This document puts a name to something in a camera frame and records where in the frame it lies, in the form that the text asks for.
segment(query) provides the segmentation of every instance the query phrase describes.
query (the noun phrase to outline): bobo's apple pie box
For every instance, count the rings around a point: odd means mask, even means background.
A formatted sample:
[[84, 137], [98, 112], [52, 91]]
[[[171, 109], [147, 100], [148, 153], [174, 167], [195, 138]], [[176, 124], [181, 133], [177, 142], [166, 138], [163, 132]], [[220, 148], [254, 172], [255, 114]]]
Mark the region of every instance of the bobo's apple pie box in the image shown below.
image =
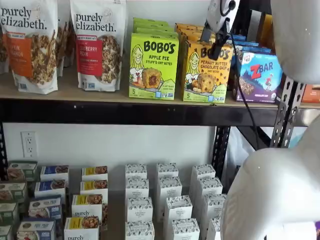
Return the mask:
[[181, 87], [183, 101], [224, 103], [233, 55], [231, 45], [225, 44], [217, 60], [208, 57], [212, 44], [185, 41]]
[[129, 97], [174, 100], [177, 37], [132, 33]]

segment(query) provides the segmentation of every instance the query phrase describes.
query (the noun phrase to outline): purely elizabeth granola bag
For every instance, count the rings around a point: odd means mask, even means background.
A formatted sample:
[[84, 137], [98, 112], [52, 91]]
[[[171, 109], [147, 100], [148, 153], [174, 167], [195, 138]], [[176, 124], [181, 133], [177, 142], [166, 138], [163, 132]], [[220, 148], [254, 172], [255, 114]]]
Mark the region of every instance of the purely elizabeth granola bag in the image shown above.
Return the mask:
[[119, 90], [126, 30], [125, 0], [70, 0], [76, 34], [78, 87]]
[[58, 90], [57, 0], [0, 0], [0, 22], [19, 91], [48, 94]]

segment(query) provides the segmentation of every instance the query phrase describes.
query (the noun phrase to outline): electrical outlet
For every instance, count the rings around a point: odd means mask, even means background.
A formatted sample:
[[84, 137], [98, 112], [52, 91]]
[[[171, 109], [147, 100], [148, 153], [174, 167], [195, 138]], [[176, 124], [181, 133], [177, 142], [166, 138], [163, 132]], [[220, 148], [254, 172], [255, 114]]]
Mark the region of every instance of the electrical outlet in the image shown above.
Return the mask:
[[22, 150], [24, 158], [35, 159], [38, 157], [36, 133], [34, 131], [22, 131]]

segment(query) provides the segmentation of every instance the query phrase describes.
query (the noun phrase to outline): orange label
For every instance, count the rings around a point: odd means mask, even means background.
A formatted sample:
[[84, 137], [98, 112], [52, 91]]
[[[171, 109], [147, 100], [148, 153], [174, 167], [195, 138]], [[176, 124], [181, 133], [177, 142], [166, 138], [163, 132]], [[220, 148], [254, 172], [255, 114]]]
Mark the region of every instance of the orange label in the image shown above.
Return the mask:
[[23, 33], [8, 32], [3, 36], [10, 66], [15, 74], [32, 77], [31, 38]]

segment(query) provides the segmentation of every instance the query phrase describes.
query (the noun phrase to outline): cartoon woman illustration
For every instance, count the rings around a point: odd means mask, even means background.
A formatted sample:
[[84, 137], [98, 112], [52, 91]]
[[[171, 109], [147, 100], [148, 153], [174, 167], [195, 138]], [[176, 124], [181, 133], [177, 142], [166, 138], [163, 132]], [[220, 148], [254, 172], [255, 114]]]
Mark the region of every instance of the cartoon woman illustration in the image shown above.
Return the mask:
[[191, 84], [192, 81], [198, 79], [199, 75], [199, 54], [194, 51], [189, 57], [187, 66], [186, 66], [186, 75], [185, 75], [185, 84]]
[[144, 87], [142, 82], [142, 71], [144, 70], [143, 63], [144, 52], [140, 45], [135, 45], [132, 49], [130, 60], [130, 81], [138, 87]]

